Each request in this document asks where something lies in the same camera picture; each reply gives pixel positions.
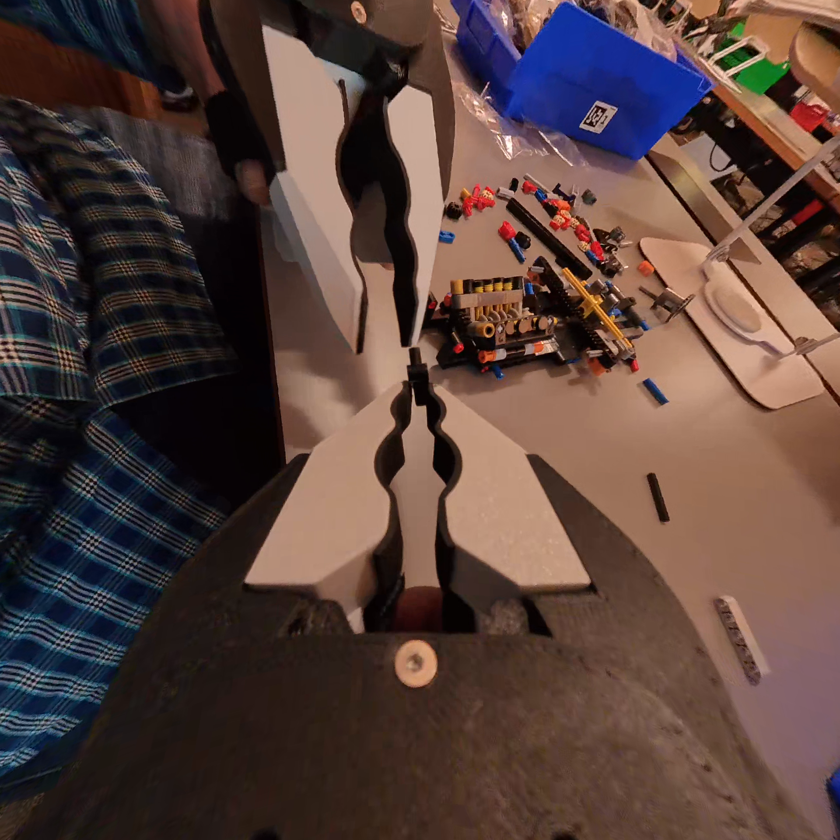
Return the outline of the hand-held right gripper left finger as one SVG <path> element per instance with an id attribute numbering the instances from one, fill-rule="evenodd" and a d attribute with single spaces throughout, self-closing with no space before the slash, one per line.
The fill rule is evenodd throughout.
<path id="1" fill-rule="evenodd" d="M 390 626 L 405 583 L 392 483 L 412 406 L 409 383 L 393 385 L 311 451 L 246 587 L 335 602 L 355 632 Z"/>

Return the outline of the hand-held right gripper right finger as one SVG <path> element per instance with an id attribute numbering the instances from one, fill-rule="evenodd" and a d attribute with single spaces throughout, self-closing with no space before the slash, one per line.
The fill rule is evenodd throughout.
<path id="1" fill-rule="evenodd" d="M 512 602 L 588 592 L 592 578 L 530 456 L 440 385 L 427 388 L 437 502 L 435 562 L 446 632 L 474 632 Z"/>

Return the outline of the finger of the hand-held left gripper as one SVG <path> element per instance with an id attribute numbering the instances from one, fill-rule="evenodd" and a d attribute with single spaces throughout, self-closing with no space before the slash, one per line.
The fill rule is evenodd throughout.
<path id="1" fill-rule="evenodd" d="M 444 210 L 434 102 L 410 85 L 367 87 L 338 147 L 339 181 L 352 204 L 371 183 L 384 199 L 383 237 L 393 264 L 392 295 L 403 347 L 417 343 Z"/>
<path id="2" fill-rule="evenodd" d="M 269 25 L 261 34 L 284 156 L 269 189 L 276 243 L 361 354 L 368 294 L 353 248 L 354 203 L 340 171 L 349 120 L 344 78 L 294 35 Z"/>

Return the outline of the person's left forearm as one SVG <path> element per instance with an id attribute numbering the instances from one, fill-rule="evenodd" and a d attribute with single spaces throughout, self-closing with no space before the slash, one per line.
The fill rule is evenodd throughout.
<path id="1" fill-rule="evenodd" d="M 201 104 L 207 104 L 225 85 L 204 42 L 198 2 L 163 1 L 157 9 L 178 69 Z"/>

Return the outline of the long black lego beam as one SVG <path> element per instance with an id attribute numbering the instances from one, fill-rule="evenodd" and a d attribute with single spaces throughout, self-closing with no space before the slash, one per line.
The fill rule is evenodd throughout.
<path id="1" fill-rule="evenodd" d="M 560 268 L 569 270 L 578 280 L 589 280 L 593 277 L 592 268 L 557 239 L 554 233 L 542 225 L 516 198 L 507 199 L 507 212 L 553 255 Z"/>

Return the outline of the lego vehicle assembly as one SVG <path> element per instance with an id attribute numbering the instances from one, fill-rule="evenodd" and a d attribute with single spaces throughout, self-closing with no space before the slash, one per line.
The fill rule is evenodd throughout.
<path id="1" fill-rule="evenodd" d="M 537 360 L 597 376 L 617 366 L 636 372 L 649 324 L 611 281 L 583 281 L 539 257 L 524 276 L 453 280 L 442 300 L 429 296 L 422 330 L 441 337 L 441 368 L 468 365 L 501 379 Z"/>

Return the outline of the grey lego beam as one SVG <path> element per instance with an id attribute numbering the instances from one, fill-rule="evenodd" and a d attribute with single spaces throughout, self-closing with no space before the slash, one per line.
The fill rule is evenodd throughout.
<path id="1" fill-rule="evenodd" d="M 752 686 L 758 686 L 770 674 L 770 666 L 739 602 L 733 596 L 720 595 L 712 604 L 745 679 Z"/>

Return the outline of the person's left hand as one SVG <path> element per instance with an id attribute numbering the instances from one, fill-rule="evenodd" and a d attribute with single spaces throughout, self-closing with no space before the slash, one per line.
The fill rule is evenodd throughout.
<path id="1" fill-rule="evenodd" d="M 214 94 L 204 110 L 223 172 L 252 204 L 267 207 L 276 170 L 253 115 L 230 91 Z"/>

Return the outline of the small blue bin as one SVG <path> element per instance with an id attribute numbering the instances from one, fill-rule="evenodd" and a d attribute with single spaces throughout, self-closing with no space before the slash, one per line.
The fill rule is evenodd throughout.
<path id="1" fill-rule="evenodd" d="M 506 77 L 517 65 L 520 53 L 489 1 L 453 1 L 458 16 L 456 39 L 467 67 L 474 75 L 489 79 L 493 73 Z"/>

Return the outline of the crumpled clear plastic bag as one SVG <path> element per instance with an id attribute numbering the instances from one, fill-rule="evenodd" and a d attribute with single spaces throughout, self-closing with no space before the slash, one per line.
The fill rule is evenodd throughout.
<path id="1" fill-rule="evenodd" d="M 452 88 L 455 99 L 492 135 L 507 160 L 553 156 L 579 170 L 589 166 L 576 142 L 564 133 L 545 129 L 528 120 L 502 116 L 490 95 L 489 85 L 477 91 L 463 81 L 454 81 Z"/>

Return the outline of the blue bin with square tag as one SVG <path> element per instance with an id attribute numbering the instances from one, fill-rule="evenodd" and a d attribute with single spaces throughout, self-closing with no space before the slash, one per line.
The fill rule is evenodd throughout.
<path id="1" fill-rule="evenodd" d="M 679 51 L 668 58 L 562 3 L 497 102 L 507 119 L 639 161 L 713 86 Z"/>

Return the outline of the small grey metal part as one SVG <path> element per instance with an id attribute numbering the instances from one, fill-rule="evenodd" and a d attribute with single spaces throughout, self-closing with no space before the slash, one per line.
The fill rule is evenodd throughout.
<path id="1" fill-rule="evenodd" d="M 650 312 L 656 313 L 655 320 L 659 326 L 666 325 L 671 320 L 686 312 L 690 304 L 697 297 L 695 293 L 682 296 L 670 287 L 665 287 L 660 291 L 652 291 L 644 286 L 640 286 L 638 290 L 649 299 Z"/>

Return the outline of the person in plaid shirt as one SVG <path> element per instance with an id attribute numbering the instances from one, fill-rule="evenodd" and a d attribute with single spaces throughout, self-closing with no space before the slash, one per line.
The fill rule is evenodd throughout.
<path id="1" fill-rule="evenodd" d="M 108 136 L 1 106 L 2 805 L 55 784 L 224 521 L 117 414 L 235 372 L 182 222 Z"/>

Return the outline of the beige flat board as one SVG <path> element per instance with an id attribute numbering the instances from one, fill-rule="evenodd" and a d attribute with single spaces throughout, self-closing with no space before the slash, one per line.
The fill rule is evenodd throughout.
<path id="1" fill-rule="evenodd" d="M 706 281 L 700 264 L 707 256 L 708 248 L 682 240 L 654 237 L 642 238 L 639 248 L 654 273 L 664 283 L 664 288 L 670 287 L 682 296 L 696 294 L 696 299 L 684 313 L 736 382 L 756 403 L 770 410 L 779 410 L 824 392 L 819 374 L 804 355 L 776 360 L 761 347 L 734 335 L 716 318 L 702 296 Z M 793 341 L 771 318 L 734 269 L 729 264 L 728 267 L 741 290 L 746 292 L 749 302 L 763 316 L 769 338 L 782 350 L 791 350 Z"/>

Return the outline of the white desk lamp stand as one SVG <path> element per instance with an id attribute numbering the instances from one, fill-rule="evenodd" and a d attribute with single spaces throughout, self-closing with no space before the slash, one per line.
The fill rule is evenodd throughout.
<path id="1" fill-rule="evenodd" d="M 700 264 L 701 273 L 706 281 L 702 296 L 712 313 L 731 333 L 747 343 L 761 347 L 776 360 L 785 360 L 813 352 L 826 344 L 837 341 L 838 332 L 825 339 L 800 337 L 794 340 L 791 350 L 782 350 L 769 338 L 763 316 L 755 305 L 749 302 L 746 292 L 741 290 L 740 285 L 735 281 L 728 267 L 730 249 L 750 231 L 751 225 L 772 205 L 820 167 L 824 160 L 833 157 L 838 152 L 838 147 L 839 137 L 836 134 L 761 203 L 754 206 L 741 223 L 710 250 Z"/>

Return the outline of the green box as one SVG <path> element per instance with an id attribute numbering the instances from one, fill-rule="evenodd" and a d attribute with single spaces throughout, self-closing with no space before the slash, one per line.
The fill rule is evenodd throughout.
<path id="1" fill-rule="evenodd" d="M 770 43 L 761 35 L 747 34 L 746 24 L 734 25 L 708 62 L 715 74 L 731 85 L 764 94 L 791 68 L 788 59 L 772 59 Z"/>

